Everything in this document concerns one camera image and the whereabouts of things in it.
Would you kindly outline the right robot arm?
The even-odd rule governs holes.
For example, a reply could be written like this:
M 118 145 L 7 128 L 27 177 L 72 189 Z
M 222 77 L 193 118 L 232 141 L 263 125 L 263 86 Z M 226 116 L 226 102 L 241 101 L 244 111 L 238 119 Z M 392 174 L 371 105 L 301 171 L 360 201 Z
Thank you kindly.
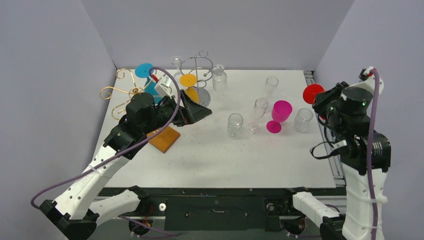
M 323 240 L 382 240 L 382 207 L 387 202 L 384 183 L 391 165 L 391 144 L 370 129 L 367 115 L 373 90 L 340 82 L 318 93 L 313 110 L 324 118 L 336 141 L 332 156 L 339 156 L 345 176 L 346 210 L 326 206 L 304 188 L 294 188 L 282 199 L 283 209 L 300 211 L 318 228 Z

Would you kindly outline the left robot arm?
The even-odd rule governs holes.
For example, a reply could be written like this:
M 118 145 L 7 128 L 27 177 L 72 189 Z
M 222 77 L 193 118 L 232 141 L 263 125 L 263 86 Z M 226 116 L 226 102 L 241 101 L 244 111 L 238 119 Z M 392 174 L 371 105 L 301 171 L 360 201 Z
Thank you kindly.
M 61 195 L 39 207 L 69 240 L 86 240 L 98 226 L 119 215 L 145 214 L 149 210 L 148 195 L 138 186 L 100 201 L 96 197 L 154 135 L 170 124 L 192 125 L 212 114 L 183 90 L 175 97 L 164 96 L 158 103 L 149 93 L 135 94 L 125 111 L 81 176 Z

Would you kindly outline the red wine glass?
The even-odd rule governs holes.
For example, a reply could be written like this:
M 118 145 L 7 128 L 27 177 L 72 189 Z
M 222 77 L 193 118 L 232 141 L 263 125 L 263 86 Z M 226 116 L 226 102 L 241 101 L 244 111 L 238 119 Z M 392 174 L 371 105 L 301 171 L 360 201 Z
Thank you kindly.
M 313 83 L 308 85 L 302 93 L 303 100 L 311 105 L 313 112 L 324 121 L 328 120 L 325 113 L 326 92 L 320 84 Z

